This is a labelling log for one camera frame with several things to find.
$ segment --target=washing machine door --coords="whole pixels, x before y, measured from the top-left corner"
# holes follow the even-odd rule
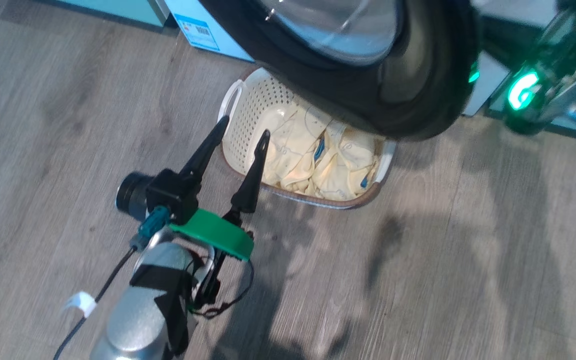
[[[260,65],[320,109],[391,139],[448,129],[479,54],[469,0],[200,0]]]

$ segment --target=white cable tag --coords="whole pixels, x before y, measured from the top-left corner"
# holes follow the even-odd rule
[[[87,319],[96,307],[95,299],[89,293],[80,291],[68,299],[61,312],[65,312],[69,308],[78,308],[84,312],[84,317]]]

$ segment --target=perforated basket side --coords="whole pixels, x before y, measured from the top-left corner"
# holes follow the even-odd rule
[[[258,141],[254,134],[257,132],[261,136],[256,130],[263,112],[274,105],[290,104],[293,98],[293,92],[263,68],[244,80],[241,96],[222,141],[224,157],[233,170],[245,175],[252,165]]]

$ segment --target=green plastic bracket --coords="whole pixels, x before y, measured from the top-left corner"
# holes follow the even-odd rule
[[[243,262],[247,262],[252,254],[253,239],[242,228],[213,212],[197,209],[186,224],[170,223],[168,226],[176,233],[213,246]]]

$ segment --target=clothes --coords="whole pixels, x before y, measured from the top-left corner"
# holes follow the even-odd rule
[[[377,160],[374,136],[332,120],[297,97],[284,120],[269,129],[263,182],[334,201],[352,200],[366,191]]]

